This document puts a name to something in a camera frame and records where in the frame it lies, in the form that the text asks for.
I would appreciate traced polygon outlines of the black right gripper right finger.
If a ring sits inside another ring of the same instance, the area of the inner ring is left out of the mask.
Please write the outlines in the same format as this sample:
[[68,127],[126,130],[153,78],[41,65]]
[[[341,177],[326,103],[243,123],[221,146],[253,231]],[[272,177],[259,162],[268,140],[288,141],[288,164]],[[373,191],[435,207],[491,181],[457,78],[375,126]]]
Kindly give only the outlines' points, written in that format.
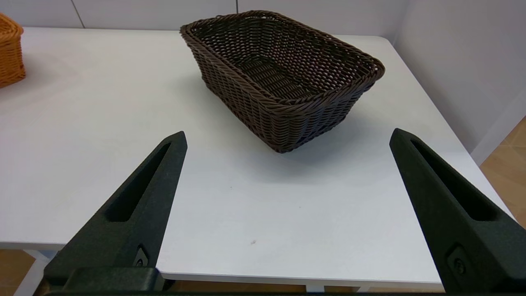
[[448,294],[523,294],[526,231],[419,137],[389,146]]

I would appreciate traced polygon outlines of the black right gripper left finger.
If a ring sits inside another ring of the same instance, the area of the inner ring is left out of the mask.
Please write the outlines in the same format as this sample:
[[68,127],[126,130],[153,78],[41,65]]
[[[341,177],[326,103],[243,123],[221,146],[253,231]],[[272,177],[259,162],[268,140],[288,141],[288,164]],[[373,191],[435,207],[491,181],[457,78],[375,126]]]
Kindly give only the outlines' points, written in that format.
[[186,152],[184,132],[164,138],[47,264],[45,279],[155,268]]

